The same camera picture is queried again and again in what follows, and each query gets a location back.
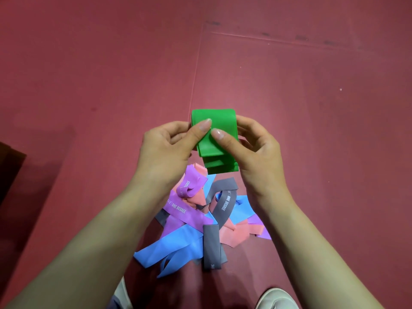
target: hand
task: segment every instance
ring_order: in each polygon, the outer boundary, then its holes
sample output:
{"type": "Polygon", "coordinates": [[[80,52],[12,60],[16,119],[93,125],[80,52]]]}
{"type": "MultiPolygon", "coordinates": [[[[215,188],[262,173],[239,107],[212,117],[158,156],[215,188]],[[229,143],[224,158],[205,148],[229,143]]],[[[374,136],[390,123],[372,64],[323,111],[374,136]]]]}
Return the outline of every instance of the hand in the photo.
{"type": "Polygon", "coordinates": [[[156,202],[167,197],[185,173],[190,152],[211,124],[212,121],[206,119],[189,129],[188,122],[174,121],[147,131],[130,185],[153,191],[156,202]]]}
{"type": "Polygon", "coordinates": [[[216,142],[231,154],[240,167],[250,204],[268,213],[273,205],[281,206],[291,199],[283,173],[279,143],[255,120],[236,116],[238,134],[246,140],[238,141],[223,130],[213,129],[216,142]]]}

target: folded green band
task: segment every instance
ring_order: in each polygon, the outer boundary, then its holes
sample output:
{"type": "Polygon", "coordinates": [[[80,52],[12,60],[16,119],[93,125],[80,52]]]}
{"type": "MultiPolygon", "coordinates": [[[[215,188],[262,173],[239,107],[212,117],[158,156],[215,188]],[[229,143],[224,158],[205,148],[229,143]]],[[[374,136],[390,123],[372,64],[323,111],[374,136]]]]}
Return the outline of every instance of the folded green band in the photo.
{"type": "MultiPolygon", "coordinates": [[[[234,109],[194,109],[192,125],[205,119],[212,119],[212,127],[224,130],[237,139],[236,113],[234,109]]],[[[213,139],[209,131],[197,144],[199,156],[203,158],[208,174],[238,171],[239,167],[234,158],[229,155],[213,139]]]]}

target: fingernail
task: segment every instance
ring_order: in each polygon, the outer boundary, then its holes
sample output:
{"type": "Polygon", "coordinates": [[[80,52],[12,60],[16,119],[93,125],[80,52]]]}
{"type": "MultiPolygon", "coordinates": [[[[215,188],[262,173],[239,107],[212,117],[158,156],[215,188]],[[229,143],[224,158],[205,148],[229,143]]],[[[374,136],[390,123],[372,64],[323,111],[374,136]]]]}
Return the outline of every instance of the fingernail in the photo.
{"type": "Polygon", "coordinates": [[[199,123],[199,129],[204,131],[208,131],[210,127],[212,126],[212,119],[208,118],[206,120],[203,120],[199,123]]]}
{"type": "Polygon", "coordinates": [[[212,129],[212,136],[216,139],[216,140],[221,140],[224,137],[224,132],[220,129],[212,129]]]}

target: white shoe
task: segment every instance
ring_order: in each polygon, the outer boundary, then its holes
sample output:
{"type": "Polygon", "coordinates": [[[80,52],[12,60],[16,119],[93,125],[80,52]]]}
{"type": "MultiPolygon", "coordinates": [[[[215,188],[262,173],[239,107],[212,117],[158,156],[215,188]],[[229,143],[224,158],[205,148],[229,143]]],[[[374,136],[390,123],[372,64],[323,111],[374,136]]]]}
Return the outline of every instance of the white shoe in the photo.
{"type": "Polygon", "coordinates": [[[280,288],[271,288],[259,298],[255,309],[299,309],[292,296],[280,288]]]}
{"type": "Polygon", "coordinates": [[[133,309],[129,295],[127,295],[124,277],[121,278],[119,285],[116,287],[115,296],[119,299],[121,307],[123,309],[133,309]]]}

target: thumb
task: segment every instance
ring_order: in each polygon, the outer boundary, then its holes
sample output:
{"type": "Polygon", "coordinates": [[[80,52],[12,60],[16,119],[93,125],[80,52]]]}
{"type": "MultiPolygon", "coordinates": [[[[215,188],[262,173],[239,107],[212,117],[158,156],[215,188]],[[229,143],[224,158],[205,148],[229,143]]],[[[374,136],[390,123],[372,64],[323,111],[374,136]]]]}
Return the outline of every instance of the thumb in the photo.
{"type": "Polygon", "coordinates": [[[237,139],[220,129],[212,129],[214,140],[240,164],[244,165],[251,151],[241,145],[237,139]]]}
{"type": "Polygon", "coordinates": [[[184,138],[177,143],[178,146],[189,154],[193,150],[193,147],[208,133],[211,126],[212,119],[210,118],[195,124],[189,129],[184,138]]]}

